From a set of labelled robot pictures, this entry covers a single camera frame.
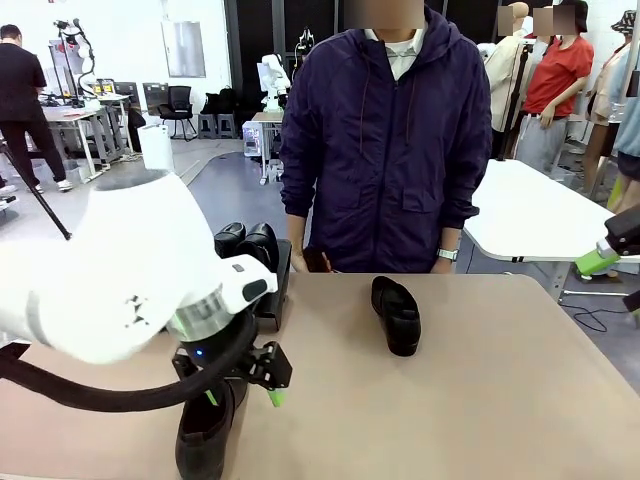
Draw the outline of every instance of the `stool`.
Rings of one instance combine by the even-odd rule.
[[[216,116],[210,115],[198,115],[198,138],[215,140],[218,138],[216,132]]]
[[[218,114],[218,136],[219,138],[238,138],[236,119],[233,113]]]

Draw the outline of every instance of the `power cord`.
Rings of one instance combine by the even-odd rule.
[[[602,323],[602,321],[600,321],[597,317],[596,317],[596,313],[613,313],[615,315],[628,315],[629,312],[624,310],[622,312],[620,311],[616,311],[616,310],[607,310],[606,308],[600,308],[598,310],[588,310],[584,307],[579,307],[577,305],[562,305],[563,308],[575,308],[576,310],[582,310],[582,312],[579,313],[574,313],[572,315],[572,318],[578,322],[580,325],[593,330],[594,332],[598,332],[598,333],[607,333],[609,331],[609,329],[607,328],[607,326]],[[584,315],[590,316],[594,322],[596,322],[600,327],[602,328],[595,328],[585,322],[583,322],[582,320],[580,320],[578,317],[582,317]]]

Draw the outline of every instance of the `beige table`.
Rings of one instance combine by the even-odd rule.
[[[274,168],[269,163],[271,161],[271,144],[273,137],[282,127],[284,112],[258,112],[251,119],[252,122],[260,124],[260,138],[262,139],[262,177],[260,185],[269,183],[269,170]]]
[[[294,366],[288,398],[274,409],[253,388],[227,479],[640,478],[640,400],[536,282],[397,277],[423,319],[403,359],[370,307],[371,278],[292,275],[276,336]],[[161,339],[127,368],[37,357],[76,380],[142,388],[173,378],[171,354]],[[0,471],[173,479],[179,415],[76,412],[0,381]]]

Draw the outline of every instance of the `black leather shoe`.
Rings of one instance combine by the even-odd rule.
[[[232,223],[224,227],[214,238],[216,243],[216,253],[220,258],[233,256],[236,247],[245,239],[247,229],[241,223]]]
[[[176,463],[183,480],[222,478],[233,417],[247,389],[241,382],[223,381],[212,389],[218,406],[206,394],[185,403],[176,440]]]
[[[371,304],[382,321],[389,350],[410,357],[420,342],[420,313],[409,291],[387,277],[376,277],[371,288]]]
[[[234,255],[251,255],[276,273],[280,263],[280,251],[273,228],[268,223],[259,223],[251,228],[244,242],[236,248]]]

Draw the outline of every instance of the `white wall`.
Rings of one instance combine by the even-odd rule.
[[[169,78],[163,4],[172,21],[200,22],[206,78]],[[190,85],[195,113],[202,109],[206,93],[231,84],[223,0],[0,0],[0,24],[16,24],[24,48],[38,55],[44,68],[52,66],[48,44],[57,35],[54,20],[73,18],[80,19],[93,45],[96,77],[139,82],[143,108],[143,82]]]

